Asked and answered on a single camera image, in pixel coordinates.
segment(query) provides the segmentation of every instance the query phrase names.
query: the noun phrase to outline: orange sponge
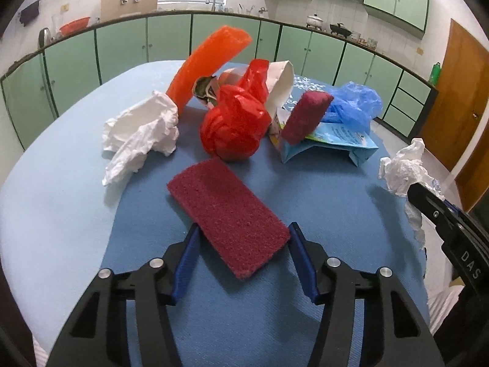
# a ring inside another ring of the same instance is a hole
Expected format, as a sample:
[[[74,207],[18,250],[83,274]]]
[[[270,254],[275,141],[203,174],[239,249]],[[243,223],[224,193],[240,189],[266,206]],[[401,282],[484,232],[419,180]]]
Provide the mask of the orange sponge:
[[[166,94],[181,113],[192,97],[192,87],[200,77],[213,75],[251,43],[246,31],[222,26],[212,33],[183,63]]]

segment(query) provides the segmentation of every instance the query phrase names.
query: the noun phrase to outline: blue gripper pad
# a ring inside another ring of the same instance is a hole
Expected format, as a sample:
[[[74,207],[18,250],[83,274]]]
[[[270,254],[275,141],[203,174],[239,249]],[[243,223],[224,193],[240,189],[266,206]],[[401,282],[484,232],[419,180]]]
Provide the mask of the blue gripper pad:
[[[299,276],[302,291],[312,302],[315,302],[319,296],[319,291],[316,286],[316,271],[305,247],[306,239],[304,238],[299,225],[295,222],[292,222],[289,225],[289,232],[289,252],[294,261],[295,270]]]
[[[200,227],[196,224],[192,225],[185,239],[185,250],[182,253],[182,257],[180,258],[180,262],[174,273],[175,281],[173,283],[173,291],[171,294],[174,304],[182,299],[187,293],[192,272],[194,271],[197,259],[199,258],[200,235]]]

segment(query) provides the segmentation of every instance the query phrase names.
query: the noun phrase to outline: metal screw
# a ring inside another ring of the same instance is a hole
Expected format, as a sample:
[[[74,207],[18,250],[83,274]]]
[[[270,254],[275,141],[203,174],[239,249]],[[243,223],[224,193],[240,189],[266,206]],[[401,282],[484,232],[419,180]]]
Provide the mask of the metal screw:
[[[384,277],[392,276],[392,271],[389,268],[381,268],[381,275]]]
[[[341,265],[341,261],[338,258],[334,258],[334,257],[328,258],[326,263],[332,268],[337,268],[338,266]]]
[[[106,279],[107,277],[109,277],[110,275],[112,274],[111,270],[110,269],[101,269],[98,273],[98,276],[101,278],[101,279]]]
[[[161,258],[153,258],[151,261],[150,261],[150,266],[152,268],[160,268],[163,266],[165,262],[163,262],[163,260]]]

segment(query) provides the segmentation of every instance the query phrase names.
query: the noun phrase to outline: blue plastic bag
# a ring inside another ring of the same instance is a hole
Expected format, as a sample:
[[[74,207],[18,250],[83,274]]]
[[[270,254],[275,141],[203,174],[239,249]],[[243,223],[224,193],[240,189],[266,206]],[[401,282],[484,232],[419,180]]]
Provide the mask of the blue plastic bag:
[[[334,99],[321,121],[343,123],[350,130],[370,134],[370,122],[383,109],[382,100],[375,90],[349,82],[342,87],[325,87]]]

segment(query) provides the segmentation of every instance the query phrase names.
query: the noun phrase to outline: countertop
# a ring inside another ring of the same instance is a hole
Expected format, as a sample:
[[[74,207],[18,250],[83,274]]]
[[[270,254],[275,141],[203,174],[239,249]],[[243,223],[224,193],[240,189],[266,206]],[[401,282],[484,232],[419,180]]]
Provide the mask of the countertop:
[[[49,48],[49,47],[51,47],[53,45],[56,45],[57,43],[60,43],[60,42],[62,42],[64,40],[66,40],[66,39],[70,39],[72,37],[75,37],[75,36],[77,36],[79,34],[82,34],[82,33],[85,33],[85,32],[89,32],[89,31],[92,31],[92,30],[95,30],[95,29],[99,29],[99,28],[102,28],[104,26],[109,26],[109,25],[112,25],[114,23],[124,22],[124,21],[128,21],[128,20],[133,20],[133,19],[146,18],[146,17],[161,17],[161,16],[165,16],[165,15],[181,15],[181,14],[227,15],[227,16],[230,16],[230,17],[252,18],[252,19],[257,19],[257,20],[263,20],[263,21],[266,21],[266,22],[276,23],[276,24],[281,25],[281,26],[295,27],[297,29],[304,29],[304,30],[308,30],[308,31],[311,31],[311,32],[323,34],[323,35],[326,35],[328,37],[332,37],[334,39],[339,39],[339,40],[345,41],[345,42],[347,42],[349,44],[353,44],[355,46],[358,46],[359,48],[362,48],[364,50],[367,50],[369,52],[372,52],[375,55],[380,56],[380,57],[384,58],[385,60],[387,60],[389,62],[392,62],[393,64],[401,67],[404,71],[408,72],[409,74],[411,74],[414,77],[416,77],[418,80],[420,80],[423,83],[425,83],[426,85],[428,85],[428,87],[430,87],[432,89],[436,89],[432,84],[428,83],[423,77],[421,77],[420,75],[416,74],[415,72],[413,72],[412,70],[408,69],[407,67],[401,65],[399,62],[396,62],[395,60],[393,60],[393,59],[391,59],[391,58],[389,58],[389,57],[387,57],[387,56],[385,56],[385,55],[383,55],[383,54],[381,54],[381,53],[379,53],[377,51],[374,51],[374,50],[372,50],[371,48],[368,48],[365,45],[356,43],[356,42],[351,41],[351,40],[347,40],[344,37],[340,37],[340,36],[337,36],[337,35],[331,35],[329,33],[326,33],[325,31],[316,30],[316,29],[312,29],[312,28],[307,28],[305,26],[299,26],[299,25],[293,25],[293,24],[290,24],[290,23],[279,22],[279,21],[276,21],[276,20],[273,20],[273,19],[255,17],[253,15],[242,15],[240,13],[211,12],[211,11],[204,11],[204,10],[156,11],[156,12],[153,12],[153,13],[145,13],[145,14],[140,14],[140,15],[131,15],[130,17],[123,17],[123,18],[109,20],[109,21],[106,21],[106,22],[96,23],[96,24],[94,24],[94,25],[92,25],[90,27],[87,27],[87,28],[82,29],[82,30],[80,30],[78,32],[75,32],[75,33],[73,33],[73,34],[71,34],[71,35],[69,35],[67,37],[64,37],[62,39],[56,40],[55,42],[53,42],[50,45],[47,45],[47,46],[45,46],[45,47],[37,50],[36,52],[33,52],[31,54],[28,54],[28,55],[22,57],[20,60],[16,61],[13,65],[11,65],[9,67],[9,70],[2,77],[0,77],[0,80],[3,80],[5,77],[7,77],[8,75],[10,75],[15,69],[17,69],[22,63],[28,61],[29,59],[31,59],[32,57],[36,56],[37,54],[40,54],[46,48]]]

